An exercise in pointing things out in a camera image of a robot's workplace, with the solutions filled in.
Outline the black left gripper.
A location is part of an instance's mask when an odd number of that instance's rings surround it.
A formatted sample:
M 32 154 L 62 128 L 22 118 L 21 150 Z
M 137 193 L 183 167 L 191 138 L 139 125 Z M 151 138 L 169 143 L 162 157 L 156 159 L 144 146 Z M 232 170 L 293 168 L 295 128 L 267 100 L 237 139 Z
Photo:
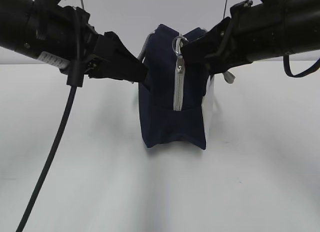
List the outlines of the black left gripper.
M 114 32 L 98 34 L 88 24 L 90 14 L 76 7 L 66 6 L 60 15 L 73 22 L 75 46 L 71 48 L 66 68 L 60 72 L 69 79 L 81 79 L 88 75 L 94 79 L 115 79 L 144 82 L 148 68 L 138 60 Z

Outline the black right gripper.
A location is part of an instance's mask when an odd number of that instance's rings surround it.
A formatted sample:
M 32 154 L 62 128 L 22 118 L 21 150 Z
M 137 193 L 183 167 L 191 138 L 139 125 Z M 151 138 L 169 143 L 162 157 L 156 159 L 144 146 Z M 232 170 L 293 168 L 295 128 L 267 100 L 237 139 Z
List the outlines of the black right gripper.
M 245 0 L 230 8 L 230 16 L 223 18 L 212 29 L 182 47 L 184 60 L 190 64 L 205 65 L 210 74 L 222 74 L 229 69 L 250 64 L 240 51 L 240 43 L 234 34 L 233 15 L 252 6 Z

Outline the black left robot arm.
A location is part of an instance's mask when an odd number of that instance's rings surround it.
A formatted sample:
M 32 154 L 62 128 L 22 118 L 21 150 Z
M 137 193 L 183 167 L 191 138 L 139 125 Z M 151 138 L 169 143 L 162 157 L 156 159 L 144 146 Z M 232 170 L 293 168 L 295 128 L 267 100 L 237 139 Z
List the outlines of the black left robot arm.
M 81 87 L 84 77 L 143 82 L 146 66 L 114 32 L 99 34 L 90 15 L 61 0 L 0 0 L 0 45 L 52 65 Z

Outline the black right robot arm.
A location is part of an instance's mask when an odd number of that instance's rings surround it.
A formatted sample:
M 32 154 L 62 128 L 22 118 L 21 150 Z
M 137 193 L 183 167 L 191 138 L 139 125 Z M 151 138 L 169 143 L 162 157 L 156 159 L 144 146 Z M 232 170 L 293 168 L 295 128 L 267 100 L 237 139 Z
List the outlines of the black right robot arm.
M 302 78 L 320 62 L 293 74 L 290 56 L 320 48 L 320 0 L 245 0 L 230 8 L 230 16 L 181 49 L 186 63 L 204 64 L 224 73 L 255 61 L 282 57 L 287 76 Z

